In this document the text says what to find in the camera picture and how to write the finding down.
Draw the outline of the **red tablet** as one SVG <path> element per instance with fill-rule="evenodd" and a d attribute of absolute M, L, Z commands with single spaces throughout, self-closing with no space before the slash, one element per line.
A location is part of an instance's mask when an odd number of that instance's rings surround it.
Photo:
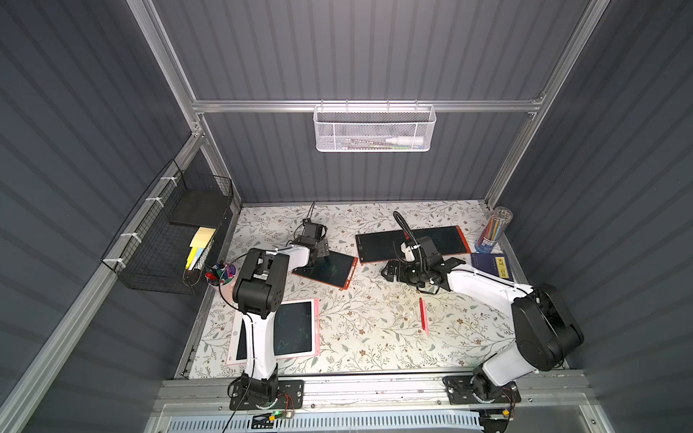
<path fill-rule="evenodd" d="M 404 259 L 402 244 L 405 234 L 399 231 L 384 231 L 356 235 L 357 252 L 360 263 L 380 263 Z"/>
<path fill-rule="evenodd" d="M 314 264 L 294 269 L 292 274 L 346 290 L 351 283 L 357 262 L 354 256 L 330 251 L 327 256 L 318 258 Z"/>
<path fill-rule="evenodd" d="M 459 226 L 414 229 L 417 239 L 429 237 L 442 255 L 470 254 L 462 229 Z"/>

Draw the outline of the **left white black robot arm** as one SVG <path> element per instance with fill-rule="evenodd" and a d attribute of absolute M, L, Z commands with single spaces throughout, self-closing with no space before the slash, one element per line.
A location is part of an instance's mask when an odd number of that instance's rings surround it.
<path fill-rule="evenodd" d="M 327 227 L 309 218 L 301 227 L 301 234 L 283 248 L 250 249 L 233 289 L 247 337 L 247 365 L 241 384 L 247 388 L 245 398 L 262 406 L 274 402 L 279 393 L 274 321 L 283 302 L 286 278 L 291 271 L 328 255 Z"/>

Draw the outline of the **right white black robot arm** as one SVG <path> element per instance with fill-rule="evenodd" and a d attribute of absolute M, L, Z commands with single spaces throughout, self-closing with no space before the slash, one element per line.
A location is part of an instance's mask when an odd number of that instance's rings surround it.
<path fill-rule="evenodd" d="M 477 299 L 507 315 L 514 342 L 476 367 L 469 382 L 475 398 L 492 403 L 511 398 L 514 381 L 534 371 L 559 366 L 584 341 L 584 334 L 558 290 L 549 284 L 513 283 L 464 263 L 445 259 L 431 238 L 410 235 L 393 245 L 395 257 L 381 271 L 386 281 L 398 281 L 425 292 L 431 285 Z"/>

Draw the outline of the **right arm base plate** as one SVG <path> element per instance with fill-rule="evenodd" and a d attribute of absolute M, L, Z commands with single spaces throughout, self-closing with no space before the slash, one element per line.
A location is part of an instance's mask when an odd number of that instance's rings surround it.
<path fill-rule="evenodd" d="M 443 377 L 442 382 L 452 405 L 494 403 L 514 406 L 522 401 L 515 382 L 509 382 L 504 386 L 495 385 L 480 373 L 448 375 Z"/>

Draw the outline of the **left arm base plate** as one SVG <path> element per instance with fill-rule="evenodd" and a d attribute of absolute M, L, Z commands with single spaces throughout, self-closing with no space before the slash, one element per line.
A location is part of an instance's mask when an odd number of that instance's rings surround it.
<path fill-rule="evenodd" d="M 227 387 L 231 411 L 301 409 L 305 383 L 301 380 L 258 381 L 236 378 Z"/>

